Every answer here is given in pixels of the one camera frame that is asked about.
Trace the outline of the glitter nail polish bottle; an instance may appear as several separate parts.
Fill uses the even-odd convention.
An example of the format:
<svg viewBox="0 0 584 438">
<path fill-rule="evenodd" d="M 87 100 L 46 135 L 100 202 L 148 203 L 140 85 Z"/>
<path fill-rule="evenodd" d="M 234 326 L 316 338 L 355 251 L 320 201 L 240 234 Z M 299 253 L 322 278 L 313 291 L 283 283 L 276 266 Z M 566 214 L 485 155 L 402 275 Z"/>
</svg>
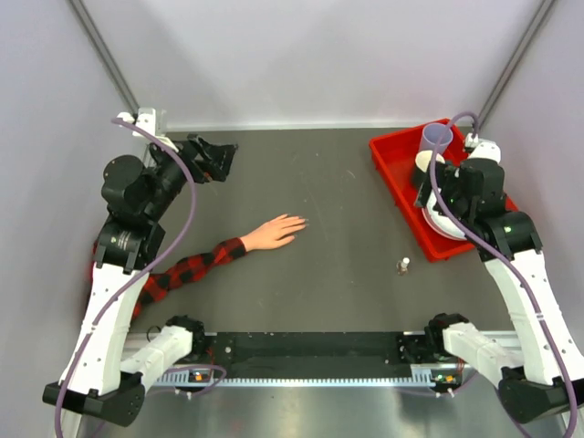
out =
<svg viewBox="0 0 584 438">
<path fill-rule="evenodd" d="M 403 261 L 399 261 L 396 265 L 397 273 L 399 276 L 406 275 L 408 273 L 408 264 Z"/>
</svg>

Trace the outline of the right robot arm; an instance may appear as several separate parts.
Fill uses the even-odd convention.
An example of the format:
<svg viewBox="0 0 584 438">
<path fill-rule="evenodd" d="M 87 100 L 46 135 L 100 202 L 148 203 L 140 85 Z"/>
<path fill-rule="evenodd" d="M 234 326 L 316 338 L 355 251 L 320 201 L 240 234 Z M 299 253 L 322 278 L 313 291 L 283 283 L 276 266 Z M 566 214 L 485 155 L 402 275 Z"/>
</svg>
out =
<svg viewBox="0 0 584 438">
<path fill-rule="evenodd" d="M 450 225 L 477 250 L 506 304 L 521 351 L 512 353 L 468 319 L 435 317 L 425 347 L 435 360 L 455 356 L 495 388 L 509 416 L 526 424 L 568 413 L 573 432 L 583 405 L 583 355 L 548 281 L 543 245 L 528 214 L 507 207 L 505 172 L 489 158 L 453 166 L 415 164 L 416 206 L 434 228 Z"/>
</svg>

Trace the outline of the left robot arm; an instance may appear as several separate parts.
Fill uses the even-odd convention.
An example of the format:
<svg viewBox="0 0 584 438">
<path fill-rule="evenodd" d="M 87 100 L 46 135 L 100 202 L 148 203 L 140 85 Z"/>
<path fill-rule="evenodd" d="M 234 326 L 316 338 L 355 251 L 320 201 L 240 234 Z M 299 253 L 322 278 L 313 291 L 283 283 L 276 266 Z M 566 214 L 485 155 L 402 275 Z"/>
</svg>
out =
<svg viewBox="0 0 584 438">
<path fill-rule="evenodd" d="M 151 143 L 150 167 L 133 155 L 106 165 L 101 196 L 109 216 L 97 237 L 77 350 L 62 377 L 46 385 L 45 403 L 127 427 L 136 420 L 146 392 L 175 362 L 204 356 L 203 324 L 187 316 L 169 319 L 128 359 L 122 352 L 142 288 L 164 257 L 159 251 L 165 236 L 162 216 L 185 184 L 225 181 L 237 149 L 190 134 L 176 143 Z"/>
</svg>

